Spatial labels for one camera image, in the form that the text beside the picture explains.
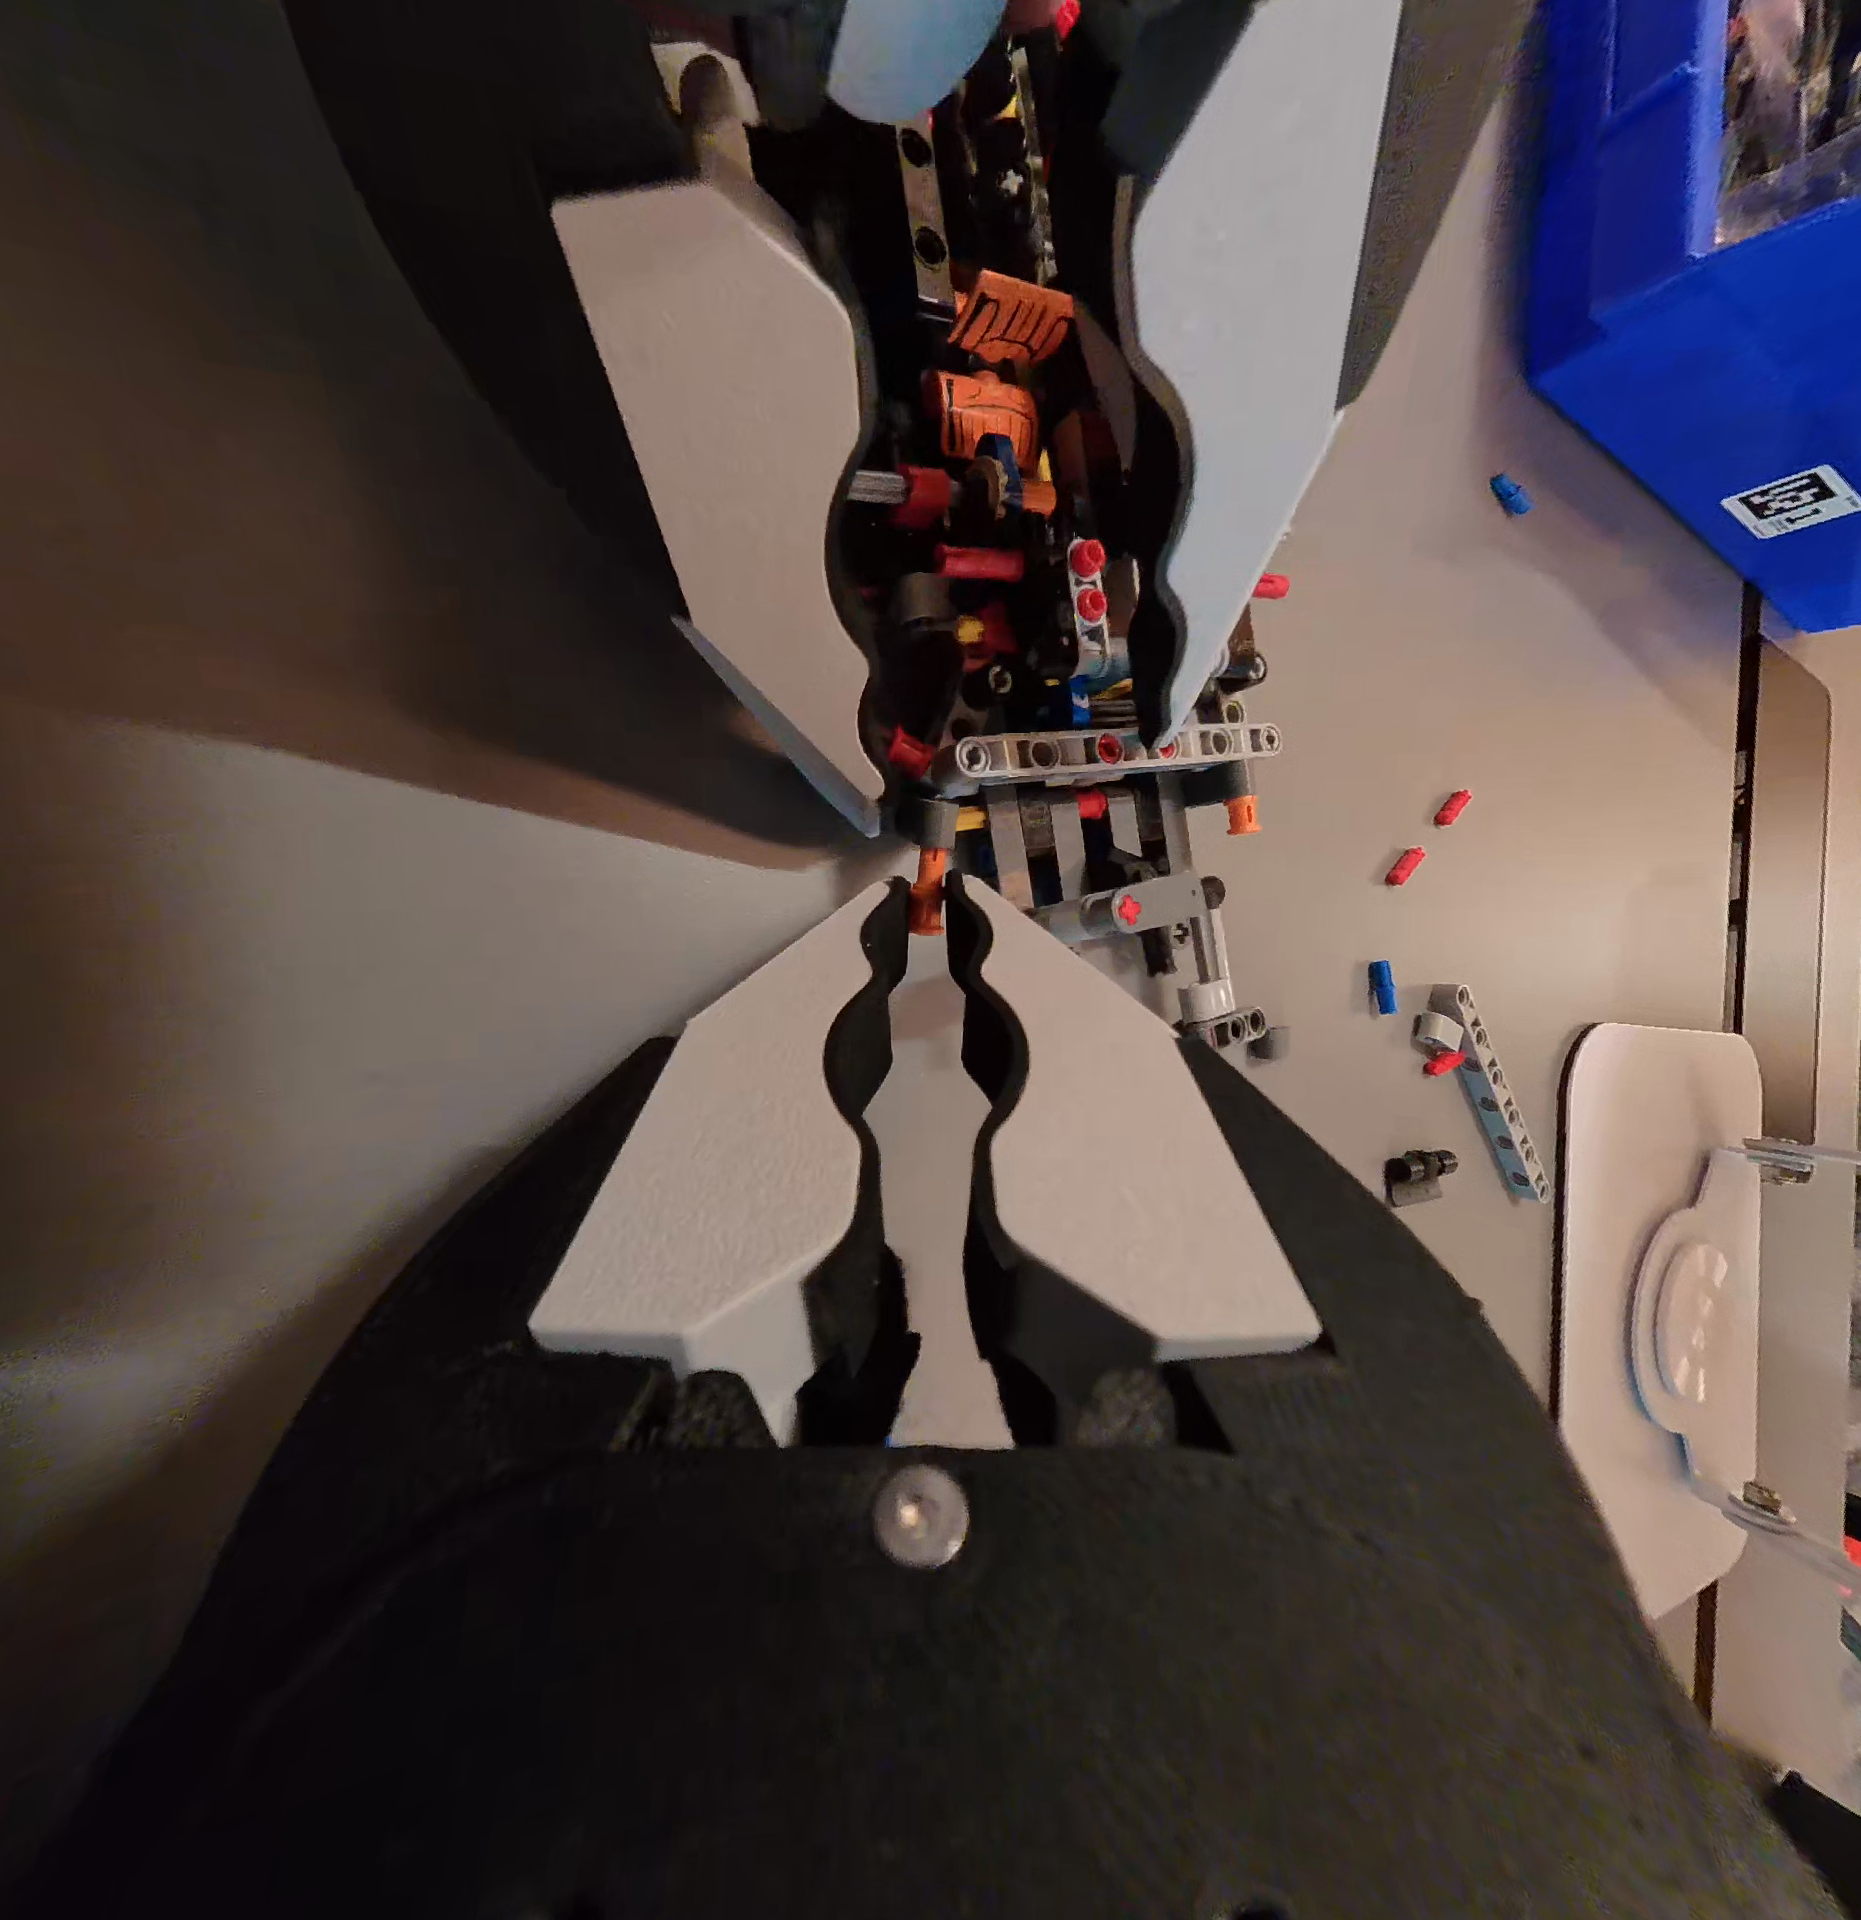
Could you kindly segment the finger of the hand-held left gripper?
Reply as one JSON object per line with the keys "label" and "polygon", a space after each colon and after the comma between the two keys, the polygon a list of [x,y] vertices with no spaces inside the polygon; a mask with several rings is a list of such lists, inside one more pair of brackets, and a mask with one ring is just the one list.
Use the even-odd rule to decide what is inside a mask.
{"label": "finger of the hand-held left gripper", "polygon": [[1178,452],[1149,741],[1193,714],[1330,446],[1401,13],[1253,4],[1128,216],[1121,340]]}
{"label": "finger of the hand-held left gripper", "polygon": [[877,836],[868,644],[828,550],[868,445],[851,309],[788,214],[727,167],[560,198],[550,222],[676,575],[676,629]]}

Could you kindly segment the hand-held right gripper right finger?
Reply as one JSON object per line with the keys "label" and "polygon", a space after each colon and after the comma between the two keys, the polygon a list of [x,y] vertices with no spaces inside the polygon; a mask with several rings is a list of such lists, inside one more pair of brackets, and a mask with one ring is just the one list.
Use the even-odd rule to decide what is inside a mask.
{"label": "hand-held right gripper right finger", "polygon": [[1066,1444],[1110,1376],[1314,1346],[1320,1319],[1201,1085],[1216,1060],[962,875],[944,939],[987,1099],[966,1316],[1011,1444]]}

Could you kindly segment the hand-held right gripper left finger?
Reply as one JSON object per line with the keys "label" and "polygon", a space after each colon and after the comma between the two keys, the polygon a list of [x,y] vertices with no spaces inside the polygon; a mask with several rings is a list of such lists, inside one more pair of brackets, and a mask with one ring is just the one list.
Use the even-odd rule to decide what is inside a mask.
{"label": "hand-held right gripper left finger", "polygon": [[528,1316],[541,1350],[741,1381],[781,1446],[812,1381],[862,1368],[907,900],[866,887],[687,1020]]}

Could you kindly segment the multicoloured lego model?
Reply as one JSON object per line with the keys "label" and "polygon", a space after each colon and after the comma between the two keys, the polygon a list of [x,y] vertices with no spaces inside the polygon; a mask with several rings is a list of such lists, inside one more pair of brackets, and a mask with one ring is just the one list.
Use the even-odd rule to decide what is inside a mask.
{"label": "multicoloured lego model", "polygon": [[894,824],[952,848],[1077,948],[1133,948],[1173,1029],[1275,1060],[1231,975],[1226,884],[1190,815],[1254,833],[1279,733],[1250,708],[1266,663],[1231,636],[1178,733],[1143,737],[1168,656],[1146,612],[1175,493],[1173,427],[1126,353],[1120,260],[1141,173],[1118,143],[1143,27],[1193,6],[1040,4],[1002,21],[952,92],[894,130],[916,286],[859,272],[871,433],[842,485],[842,554],[871,615],[871,744]]}

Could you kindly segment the long light grey lego beam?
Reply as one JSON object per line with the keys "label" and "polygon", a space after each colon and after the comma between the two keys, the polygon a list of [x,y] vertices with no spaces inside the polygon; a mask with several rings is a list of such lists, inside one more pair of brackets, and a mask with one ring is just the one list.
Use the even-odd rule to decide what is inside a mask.
{"label": "long light grey lego beam", "polygon": [[1532,1128],[1525,1123],[1518,1096],[1494,1048],[1486,1021],[1460,981],[1441,981],[1430,990],[1430,1013],[1443,1015],[1462,1029],[1462,1063],[1459,1074],[1469,1095],[1475,1125],[1486,1142],[1502,1187],[1537,1205],[1554,1200],[1549,1162]]}

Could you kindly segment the blue storage bin white label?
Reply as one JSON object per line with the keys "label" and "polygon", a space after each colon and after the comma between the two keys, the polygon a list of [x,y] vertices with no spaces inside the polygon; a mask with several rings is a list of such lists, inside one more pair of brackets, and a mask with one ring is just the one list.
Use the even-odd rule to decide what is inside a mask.
{"label": "blue storage bin white label", "polygon": [[1861,198],[1714,243],[1729,6],[1539,6],[1525,371],[1825,632],[1861,625]]}

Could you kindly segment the clear plastic parts bag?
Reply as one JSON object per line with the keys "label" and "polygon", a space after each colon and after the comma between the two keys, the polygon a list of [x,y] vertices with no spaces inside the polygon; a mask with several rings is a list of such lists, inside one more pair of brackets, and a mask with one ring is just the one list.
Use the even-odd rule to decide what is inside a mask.
{"label": "clear plastic parts bag", "polygon": [[1733,1],[1712,238],[1861,198],[1861,1]]}

